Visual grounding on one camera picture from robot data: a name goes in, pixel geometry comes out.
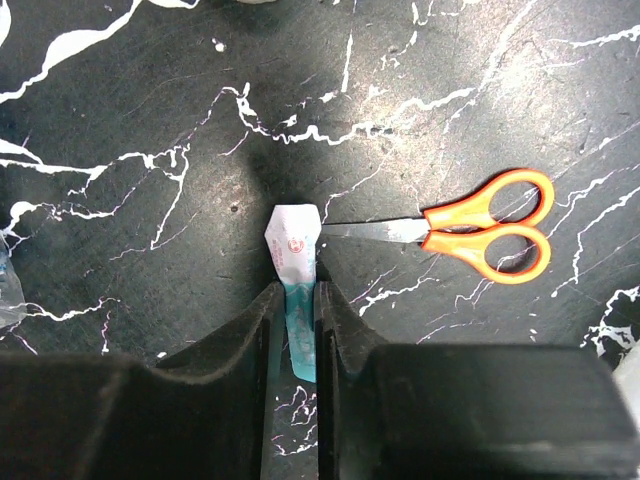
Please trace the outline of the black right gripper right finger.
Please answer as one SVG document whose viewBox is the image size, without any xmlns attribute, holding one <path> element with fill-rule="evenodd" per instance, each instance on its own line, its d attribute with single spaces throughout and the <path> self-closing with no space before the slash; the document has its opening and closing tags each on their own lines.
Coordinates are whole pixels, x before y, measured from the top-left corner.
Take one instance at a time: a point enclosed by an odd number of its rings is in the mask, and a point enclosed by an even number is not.
<svg viewBox="0 0 640 480">
<path fill-rule="evenodd" d="M 392 343 L 314 290 L 323 479 L 633 479 L 639 435 L 578 347 Z"/>
</svg>

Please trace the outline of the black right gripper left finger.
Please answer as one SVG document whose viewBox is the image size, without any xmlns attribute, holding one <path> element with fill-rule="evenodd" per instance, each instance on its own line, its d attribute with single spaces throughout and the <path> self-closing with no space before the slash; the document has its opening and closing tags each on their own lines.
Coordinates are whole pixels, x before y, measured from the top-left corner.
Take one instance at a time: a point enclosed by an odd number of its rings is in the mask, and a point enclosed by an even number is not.
<svg viewBox="0 0 640 480">
<path fill-rule="evenodd" d="M 148 367 L 121 355 L 1 357 L 5 479 L 257 479 L 284 292 Z"/>
</svg>

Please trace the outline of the clear packet with blue print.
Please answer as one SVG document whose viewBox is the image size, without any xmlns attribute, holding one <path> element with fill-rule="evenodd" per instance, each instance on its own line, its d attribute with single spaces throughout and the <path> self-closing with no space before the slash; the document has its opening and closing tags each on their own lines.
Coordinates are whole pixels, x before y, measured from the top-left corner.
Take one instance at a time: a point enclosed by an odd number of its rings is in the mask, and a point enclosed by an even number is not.
<svg viewBox="0 0 640 480">
<path fill-rule="evenodd" d="M 21 321 L 26 316 L 27 309 L 22 285 L 11 263 L 4 240 L 1 240 L 0 264 L 0 327 L 5 328 Z"/>
</svg>

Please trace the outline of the orange handled scissors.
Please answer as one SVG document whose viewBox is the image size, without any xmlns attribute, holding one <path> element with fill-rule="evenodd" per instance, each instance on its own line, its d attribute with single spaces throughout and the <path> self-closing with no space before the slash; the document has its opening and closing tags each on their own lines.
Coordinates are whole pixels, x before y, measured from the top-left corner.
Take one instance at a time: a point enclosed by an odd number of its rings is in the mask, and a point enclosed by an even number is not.
<svg viewBox="0 0 640 480">
<path fill-rule="evenodd" d="M 491 215 L 491 201 L 501 189 L 514 183 L 535 186 L 539 201 L 527 217 L 517 222 L 501 223 Z M 536 225 L 549 214 L 554 200 L 554 186 L 544 173 L 532 169 L 514 169 L 497 175 L 462 200 L 425 210 L 420 218 L 326 224 L 321 234 L 390 243 L 420 243 L 425 251 L 466 262 L 490 281 L 519 285 L 536 279 L 551 261 L 550 243 Z M 486 250 L 503 236 L 523 237 L 536 247 L 537 257 L 531 266 L 510 273 L 501 272 L 487 262 Z"/>
</svg>

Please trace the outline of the white teal swab packet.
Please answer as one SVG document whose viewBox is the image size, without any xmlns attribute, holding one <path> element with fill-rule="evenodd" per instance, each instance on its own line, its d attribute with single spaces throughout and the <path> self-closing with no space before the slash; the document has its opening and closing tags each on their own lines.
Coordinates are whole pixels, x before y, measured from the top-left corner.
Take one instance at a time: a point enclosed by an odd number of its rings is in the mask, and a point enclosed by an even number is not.
<svg viewBox="0 0 640 480">
<path fill-rule="evenodd" d="M 320 232 L 321 220 L 313 204 L 275 206 L 264 232 L 285 291 L 285 323 L 293 374 L 312 383 L 316 381 L 313 294 Z"/>
</svg>

